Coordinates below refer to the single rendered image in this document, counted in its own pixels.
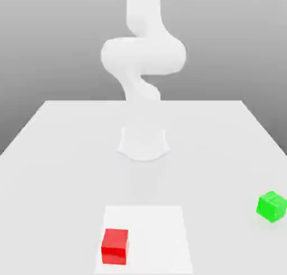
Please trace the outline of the small green cube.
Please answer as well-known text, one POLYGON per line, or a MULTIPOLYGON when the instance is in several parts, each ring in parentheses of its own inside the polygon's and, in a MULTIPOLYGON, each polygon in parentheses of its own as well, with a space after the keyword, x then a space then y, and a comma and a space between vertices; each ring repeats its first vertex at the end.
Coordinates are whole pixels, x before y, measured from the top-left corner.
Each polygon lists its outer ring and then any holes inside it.
POLYGON ((274 223, 285 216, 287 199, 274 191, 269 191, 259 197, 256 212, 274 223))

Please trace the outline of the small red cube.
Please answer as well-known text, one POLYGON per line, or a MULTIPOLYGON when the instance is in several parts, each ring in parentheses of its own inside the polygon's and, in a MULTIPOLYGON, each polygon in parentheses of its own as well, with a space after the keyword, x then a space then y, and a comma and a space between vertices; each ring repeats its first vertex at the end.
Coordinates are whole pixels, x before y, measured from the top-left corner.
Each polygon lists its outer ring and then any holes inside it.
POLYGON ((126 265, 128 254, 128 230, 105 229, 101 242, 103 264, 126 265))

